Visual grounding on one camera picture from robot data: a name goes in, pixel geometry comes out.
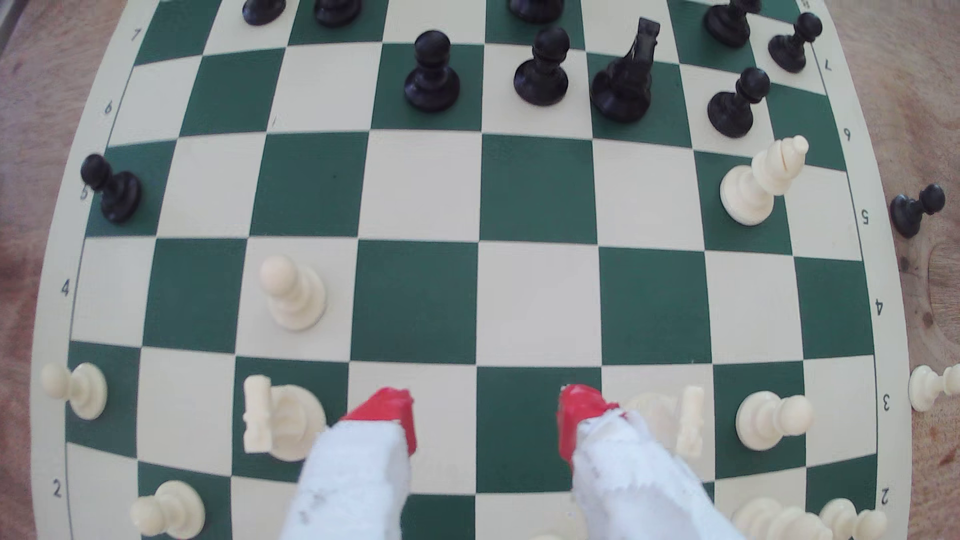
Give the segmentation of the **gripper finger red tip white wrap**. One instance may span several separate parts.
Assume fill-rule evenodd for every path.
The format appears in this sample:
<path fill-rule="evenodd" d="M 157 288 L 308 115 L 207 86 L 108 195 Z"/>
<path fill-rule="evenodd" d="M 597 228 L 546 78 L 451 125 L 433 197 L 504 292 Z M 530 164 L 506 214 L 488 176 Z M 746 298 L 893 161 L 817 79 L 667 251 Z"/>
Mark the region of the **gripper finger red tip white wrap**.
<path fill-rule="evenodd" d="M 315 440 L 279 539 L 401 539 L 414 399 L 382 387 Z"/>
<path fill-rule="evenodd" d="M 558 453 L 589 539 L 742 539 L 640 411 L 585 384 L 558 394 Z"/>

